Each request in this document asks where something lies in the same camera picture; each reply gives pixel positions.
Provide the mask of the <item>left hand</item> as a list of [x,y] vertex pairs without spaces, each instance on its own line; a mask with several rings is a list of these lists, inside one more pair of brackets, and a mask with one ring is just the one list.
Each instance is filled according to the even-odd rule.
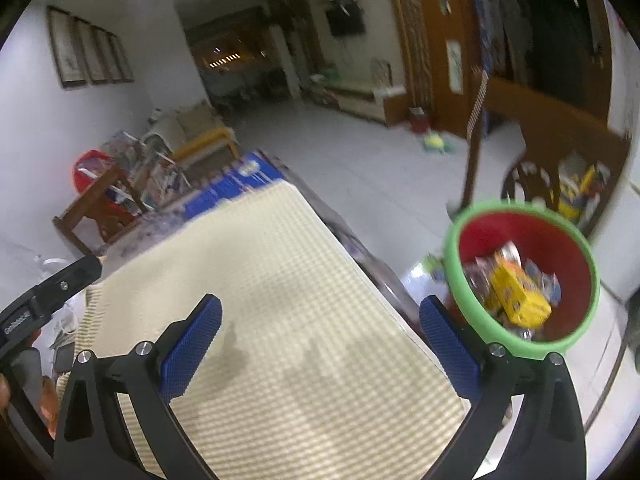
[[42,410],[44,376],[40,352],[27,348],[1,365],[10,389],[9,421],[25,440],[53,440],[53,425]]

